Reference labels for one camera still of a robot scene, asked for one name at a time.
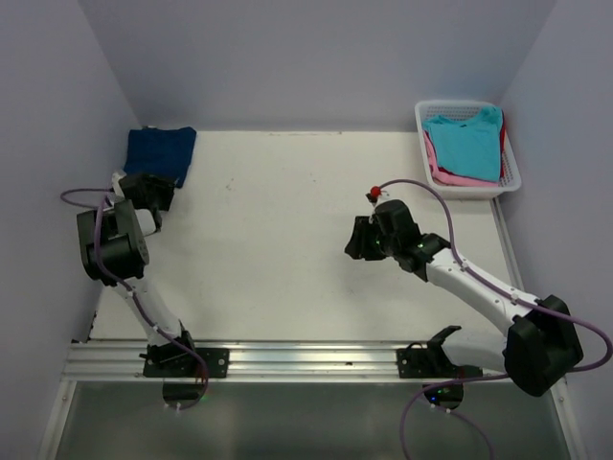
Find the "teal cloth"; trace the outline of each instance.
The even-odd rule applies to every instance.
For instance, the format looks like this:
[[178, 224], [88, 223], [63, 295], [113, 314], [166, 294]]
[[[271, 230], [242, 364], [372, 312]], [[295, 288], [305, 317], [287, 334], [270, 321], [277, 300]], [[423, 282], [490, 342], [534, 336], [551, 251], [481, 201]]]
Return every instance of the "teal cloth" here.
[[463, 177], [498, 182], [500, 179], [499, 107], [484, 107], [473, 118], [454, 121], [442, 115], [423, 122], [440, 168]]

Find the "cable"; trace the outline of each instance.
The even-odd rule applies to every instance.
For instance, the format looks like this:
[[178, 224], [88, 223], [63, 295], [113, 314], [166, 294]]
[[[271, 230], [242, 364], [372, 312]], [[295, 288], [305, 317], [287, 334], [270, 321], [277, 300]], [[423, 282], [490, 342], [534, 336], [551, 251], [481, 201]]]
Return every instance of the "cable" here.
[[208, 367], [207, 367], [207, 363], [202, 358], [202, 356], [200, 356], [194, 350], [186, 347], [182, 343], [177, 342], [166, 331], [158, 328], [158, 326], [151, 320], [151, 318], [148, 317], [147, 312], [143, 308], [143, 304], [141, 304], [141, 301], [138, 298], [138, 294], [136, 293], [134, 288], [129, 283], [127, 283], [125, 280], [120, 278], [119, 276], [116, 276], [113, 273], [111, 273], [108, 270], [108, 268], [106, 268], [106, 266], [104, 266], [104, 263], [102, 262], [102, 253], [101, 253], [101, 235], [102, 235], [102, 213], [104, 211], [104, 204], [105, 204], [105, 202], [106, 202], [106, 196], [104, 197], [104, 199], [100, 203], [100, 206], [98, 206], [98, 208], [97, 208], [96, 223], [95, 223], [95, 226], [94, 226], [94, 255], [95, 255], [95, 259], [96, 259], [96, 265], [100, 269], [100, 272], [102, 272], [102, 274], [104, 274], [104, 276], [110, 278], [111, 280], [115, 281], [116, 283], [122, 285], [125, 288], [125, 290], [127, 291], [128, 295], [130, 295], [132, 297], [132, 300], [134, 300], [134, 305], [136, 306], [136, 309], [138, 310], [140, 315], [143, 317], [145, 322], [153, 330], [155, 330], [158, 334], [162, 335], [168, 342], [170, 342], [176, 348], [178, 348], [179, 350], [187, 353], [188, 355], [190, 355], [191, 357], [193, 357], [197, 361], [198, 365], [200, 366], [200, 370], [202, 371], [202, 389], [198, 393], [198, 396], [197, 396], [197, 398], [195, 400], [193, 400], [191, 402], [188, 402], [185, 405], [182, 405], [180, 402], [178, 402], [174, 408], [176, 408], [177, 410], [185, 410], [185, 409], [189, 409], [190, 407], [194, 407], [202, 399], [202, 397], [206, 393], [207, 388], [209, 386], [209, 370], [208, 370]]
[[65, 190], [64, 192], [62, 192], [59, 195], [59, 199], [61, 199], [64, 203], [68, 203], [71, 206], [77, 206], [80, 208], [86, 208], [86, 209], [96, 209], [97, 206], [94, 206], [92, 204], [87, 204], [87, 203], [81, 203], [79, 201], [73, 201], [70, 198], [67, 198], [67, 196], [72, 195], [72, 194], [80, 194], [82, 192], [105, 192], [106, 194], [108, 194], [109, 192], [111, 192], [112, 189], [92, 189], [92, 188], [83, 188], [83, 189], [70, 189], [70, 190]]
[[[451, 212], [449, 211], [449, 207], [447, 206], [447, 203], [445, 203], [443, 197], [436, 191], [434, 190], [432, 187], [430, 187], [429, 185], [426, 185], [422, 182], [418, 182], [417, 180], [413, 180], [413, 179], [395, 179], [395, 180], [390, 180], [388, 182], [385, 182], [383, 184], [381, 184], [379, 186], [379, 189], [384, 189], [385, 187], [388, 187], [390, 185], [394, 185], [394, 184], [410, 184], [410, 185], [417, 185], [418, 187], [423, 188], [424, 190], [428, 191], [430, 194], [432, 194], [441, 204], [441, 206], [443, 207], [443, 211], [444, 214], [447, 218], [447, 226], [449, 228], [449, 244], [451, 246], [451, 253], [453, 254], [453, 258], [455, 259], [455, 261], [458, 263], [458, 265], [463, 265], [463, 260], [460, 257], [460, 254], [458, 254], [458, 249], [456, 248], [456, 242], [455, 242], [455, 233], [454, 233], [454, 229], [453, 229], [453, 220], [451, 219]], [[512, 296], [510, 293], [504, 291], [503, 289], [499, 288], [497, 285], [491, 283], [490, 281], [488, 281], [487, 279], [485, 279], [483, 276], [481, 276], [479, 273], [477, 273], [475, 270], [473, 270], [470, 266], [467, 266], [465, 268], [466, 273], [468, 273], [470, 276], [472, 276], [475, 280], [477, 280], [478, 282], [480, 282], [481, 284], [483, 284], [485, 287], [493, 290], [494, 292], [496, 292], [499, 295], [502, 295], [503, 297], [505, 297], [506, 299], [509, 300], [513, 300]], [[599, 327], [584, 321], [580, 318], [576, 318], [575, 316], [572, 316], [570, 314], [563, 314], [560, 313], [558, 311], [552, 311], [552, 310], [548, 310], [544, 307], [541, 307], [540, 305], [537, 305], [535, 303], [532, 302], [528, 302], [525, 301], [521, 298], [516, 299], [517, 304], [521, 305], [522, 307], [526, 307], [528, 309], [532, 309], [532, 310], [536, 310], [539, 311], [543, 314], [548, 314], [550, 316], [553, 316], [557, 319], [561, 319], [563, 321], [569, 321], [571, 323], [574, 324], [578, 324], [590, 331], [592, 331], [593, 333], [597, 334], [598, 336], [600, 336], [602, 338], [602, 340], [604, 341], [604, 344], [606, 346], [606, 352], [604, 353], [604, 356], [593, 362], [590, 364], [585, 364], [583, 366], [578, 366], [575, 367], [574, 369], [572, 369], [570, 372], [583, 372], [583, 371], [590, 371], [593, 369], [597, 369], [601, 366], [603, 366], [606, 362], [608, 362], [611, 357], [613, 356], [613, 343], [611, 342], [611, 339], [609, 338], [609, 336]], [[404, 426], [405, 426], [405, 422], [406, 422], [406, 416], [409, 412], [409, 409], [411, 408], [411, 406], [415, 403], [415, 401], [418, 400], [418, 398], [425, 393], [426, 391], [430, 390], [430, 389], [435, 389], [435, 388], [443, 388], [449, 385], [453, 385], [453, 384], [462, 384], [462, 383], [469, 383], [469, 382], [473, 382], [473, 381], [489, 381], [489, 380], [502, 380], [502, 379], [506, 379], [508, 377], [507, 374], [503, 374], [500, 376], [483, 376], [483, 377], [476, 377], [476, 378], [469, 378], [469, 379], [455, 379], [455, 380], [448, 380], [448, 381], [444, 381], [441, 383], [434, 383], [432, 385], [428, 385], [425, 388], [422, 388], [421, 391], [419, 391], [416, 395], [413, 396], [413, 398], [411, 399], [411, 401], [409, 401], [409, 403], [407, 403], [404, 407], [404, 410], [402, 411], [402, 417], [400, 419], [400, 443], [402, 445], [402, 451], [404, 453], [404, 456], [407, 458], [407, 460], [411, 459], [411, 455], [409, 454], [408, 448], [406, 446], [406, 441], [404, 439]], [[477, 431], [479, 431], [479, 433], [483, 436], [483, 438], [486, 440], [486, 443], [488, 444], [488, 451], [489, 451], [489, 458], [493, 459], [494, 458], [494, 452], [493, 452], [493, 446], [491, 444], [491, 441], [489, 440], [488, 436], [485, 434], [485, 432], [479, 428], [477, 425], [475, 425], [472, 421], [469, 420], [469, 418], [467, 418], [466, 416], [459, 414], [459, 413], [454, 413], [452, 412], [452, 414], [456, 415], [458, 418], [464, 420], [466, 423], [470, 424], [471, 426], [473, 426]]]

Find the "gray floor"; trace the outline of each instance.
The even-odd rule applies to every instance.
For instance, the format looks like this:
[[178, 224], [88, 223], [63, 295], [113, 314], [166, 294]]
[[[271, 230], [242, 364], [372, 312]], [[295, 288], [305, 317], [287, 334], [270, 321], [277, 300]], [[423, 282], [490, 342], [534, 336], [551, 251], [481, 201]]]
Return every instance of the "gray floor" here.
[[[418, 386], [213, 384], [176, 415], [159, 383], [80, 383], [58, 459], [401, 459], [399, 415]], [[481, 426], [503, 459], [566, 459], [551, 396], [510, 383], [469, 385], [458, 409]], [[487, 459], [463, 422], [414, 406], [406, 435], [415, 459]]]

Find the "pink cloth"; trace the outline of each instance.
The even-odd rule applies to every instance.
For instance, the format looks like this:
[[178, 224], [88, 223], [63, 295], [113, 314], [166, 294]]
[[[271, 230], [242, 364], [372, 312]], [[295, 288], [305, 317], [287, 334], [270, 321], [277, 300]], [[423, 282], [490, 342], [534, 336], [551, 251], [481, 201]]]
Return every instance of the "pink cloth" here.
[[432, 177], [444, 185], [460, 185], [463, 187], [498, 187], [497, 182], [488, 182], [486, 180], [471, 179], [470, 177], [462, 177], [461, 175], [450, 174], [449, 172], [441, 171], [437, 163], [437, 153], [434, 150], [434, 145], [430, 141], [430, 136], [427, 131], [423, 132], [423, 140], [425, 141], [425, 151], [428, 154], [428, 164]]

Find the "folded blue fabric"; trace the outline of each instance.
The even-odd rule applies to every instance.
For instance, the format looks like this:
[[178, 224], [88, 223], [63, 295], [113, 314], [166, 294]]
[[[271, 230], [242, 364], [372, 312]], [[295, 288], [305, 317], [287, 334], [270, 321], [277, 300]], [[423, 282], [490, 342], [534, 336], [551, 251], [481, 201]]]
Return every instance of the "folded blue fabric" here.
[[500, 179], [499, 107], [484, 107], [473, 118], [453, 121], [437, 115], [423, 122], [437, 153], [437, 163], [450, 173], [497, 182]]
[[127, 136], [125, 173], [165, 177], [174, 180], [180, 189], [192, 163], [195, 134], [191, 127], [132, 129]]

